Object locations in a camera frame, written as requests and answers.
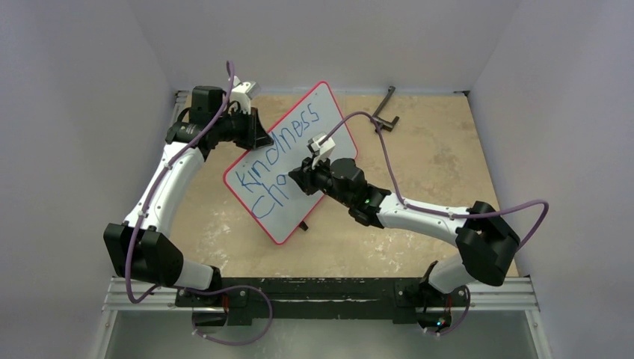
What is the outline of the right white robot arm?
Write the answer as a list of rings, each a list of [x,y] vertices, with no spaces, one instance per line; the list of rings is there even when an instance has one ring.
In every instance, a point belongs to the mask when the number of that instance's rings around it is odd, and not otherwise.
[[[453,257],[428,267],[419,285],[425,302],[438,304],[453,290],[474,281],[489,286],[504,283],[520,239],[488,203],[441,207],[401,200],[390,190],[367,182],[353,159],[326,160],[315,167],[311,162],[305,158],[289,172],[304,194],[327,195],[363,226],[408,230],[457,248]]]

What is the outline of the red framed whiteboard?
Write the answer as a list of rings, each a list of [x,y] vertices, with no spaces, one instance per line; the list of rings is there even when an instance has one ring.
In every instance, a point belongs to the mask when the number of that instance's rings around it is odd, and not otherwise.
[[[330,85],[321,81],[275,124],[266,126],[274,143],[243,153],[224,172],[224,184],[276,244],[283,244],[323,198],[305,195],[287,174],[311,155],[309,140],[334,129],[331,160],[356,158],[357,145]]]

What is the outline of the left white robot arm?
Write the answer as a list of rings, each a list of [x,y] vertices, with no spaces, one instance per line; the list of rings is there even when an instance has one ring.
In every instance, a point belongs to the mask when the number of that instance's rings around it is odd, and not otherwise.
[[[187,188],[219,143],[232,142],[244,150],[273,144],[251,104],[258,93],[256,82],[242,81],[230,92],[215,86],[193,89],[190,106],[167,131],[150,184],[121,223],[105,228],[103,239],[117,276],[193,289],[206,306],[222,299],[218,268],[187,260],[168,237]]]

